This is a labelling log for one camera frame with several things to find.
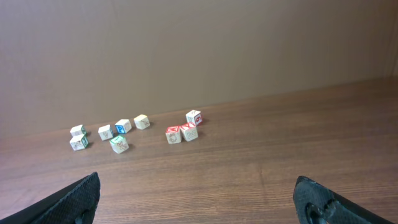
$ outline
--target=block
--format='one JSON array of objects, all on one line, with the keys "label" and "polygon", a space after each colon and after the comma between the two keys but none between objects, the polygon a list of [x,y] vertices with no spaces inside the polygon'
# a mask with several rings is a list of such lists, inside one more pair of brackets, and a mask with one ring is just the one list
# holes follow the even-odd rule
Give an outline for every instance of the block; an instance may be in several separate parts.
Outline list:
[{"label": "block", "polygon": [[148,116],[143,115],[143,114],[134,118],[134,122],[136,124],[136,127],[141,130],[148,128],[150,125]]},{"label": "block", "polygon": [[121,119],[114,126],[120,134],[126,134],[131,130],[131,123],[128,119]]},{"label": "block", "polygon": [[111,125],[108,124],[106,126],[98,128],[98,134],[101,137],[102,141],[113,138],[113,131]]},{"label": "block", "polygon": [[189,113],[185,115],[187,117],[187,122],[192,122],[195,125],[198,125],[202,122],[200,111],[191,110]]},{"label": "block", "polygon": [[182,137],[186,141],[192,141],[198,137],[197,126],[192,122],[181,125],[180,130],[182,133]]},{"label": "block", "polygon": [[116,136],[112,138],[110,141],[112,149],[114,152],[120,154],[126,151],[129,148],[129,144],[124,136]]},{"label": "block", "polygon": [[69,143],[74,151],[85,149],[88,146],[88,140],[84,134],[72,137]]},{"label": "block", "polygon": [[70,130],[70,134],[72,135],[72,137],[73,136],[78,136],[78,135],[81,135],[81,134],[86,134],[86,133],[87,132],[85,130],[85,127],[82,124],[78,125],[78,126],[75,126],[75,127],[73,127]]},{"label": "block", "polygon": [[172,126],[166,129],[166,137],[169,144],[181,142],[180,126]]}]

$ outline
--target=black object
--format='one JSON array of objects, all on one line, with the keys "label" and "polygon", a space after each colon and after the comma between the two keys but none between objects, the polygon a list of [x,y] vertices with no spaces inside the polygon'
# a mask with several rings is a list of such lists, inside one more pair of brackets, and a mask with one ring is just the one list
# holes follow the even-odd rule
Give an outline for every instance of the black object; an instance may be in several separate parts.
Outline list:
[{"label": "black object", "polygon": [[392,223],[304,176],[296,181],[293,201],[301,224]]},{"label": "black object", "polygon": [[100,200],[97,172],[17,212],[0,224],[91,224]]}]

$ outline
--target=beige wall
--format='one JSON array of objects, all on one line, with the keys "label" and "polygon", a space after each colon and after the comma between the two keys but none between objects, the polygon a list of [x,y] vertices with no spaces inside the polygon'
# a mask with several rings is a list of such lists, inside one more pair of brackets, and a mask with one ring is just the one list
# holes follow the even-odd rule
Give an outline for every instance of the beige wall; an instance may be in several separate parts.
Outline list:
[{"label": "beige wall", "polygon": [[396,12],[396,0],[1,1],[0,135],[381,77]]}]

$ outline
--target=red and white block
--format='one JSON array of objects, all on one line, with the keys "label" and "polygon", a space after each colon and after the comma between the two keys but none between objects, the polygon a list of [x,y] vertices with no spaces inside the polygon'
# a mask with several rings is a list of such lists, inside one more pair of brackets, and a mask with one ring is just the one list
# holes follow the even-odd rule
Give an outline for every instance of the red and white block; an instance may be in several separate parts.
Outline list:
[{"label": "red and white block", "polygon": [[169,144],[181,142],[180,126],[172,126],[166,129],[166,137]]},{"label": "red and white block", "polygon": [[180,129],[181,129],[182,137],[186,141],[192,141],[192,140],[198,138],[197,126],[194,123],[188,122],[187,124],[183,124],[180,126]]},{"label": "red and white block", "polygon": [[200,111],[191,110],[189,113],[185,115],[187,117],[187,122],[192,122],[195,125],[198,125],[202,122]]}]

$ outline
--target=blue and white block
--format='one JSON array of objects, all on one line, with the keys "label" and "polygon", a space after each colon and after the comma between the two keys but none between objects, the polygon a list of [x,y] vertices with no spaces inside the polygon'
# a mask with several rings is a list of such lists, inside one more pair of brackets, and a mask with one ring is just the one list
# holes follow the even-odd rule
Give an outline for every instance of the blue and white block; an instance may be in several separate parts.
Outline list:
[{"label": "blue and white block", "polygon": [[119,134],[126,134],[131,130],[131,123],[128,119],[121,119],[114,126]]},{"label": "blue and white block", "polygon": [[86,132],[86,130],[85,130],[85,127],[81,124],[81,125],[78,125],[78,126],[75,126],[75,127],[73,127],[71,130],[70,130],[70,134],[72,135],[72,137],[73,136],[78,136],[78,135],[81,135],[81,134],[86,134],[87,132]]},{"label": "blue and white block", "polygon": [[88,146],[88,140],[84,134],[74,136],[69,143],[74,151],[85,149]]},{"label": "blue and white block", "polygon": [[113,138],[113,131],[111,125],[108,124],[106,126],[98,128],[98,134],[101,137],[102,141]]}]

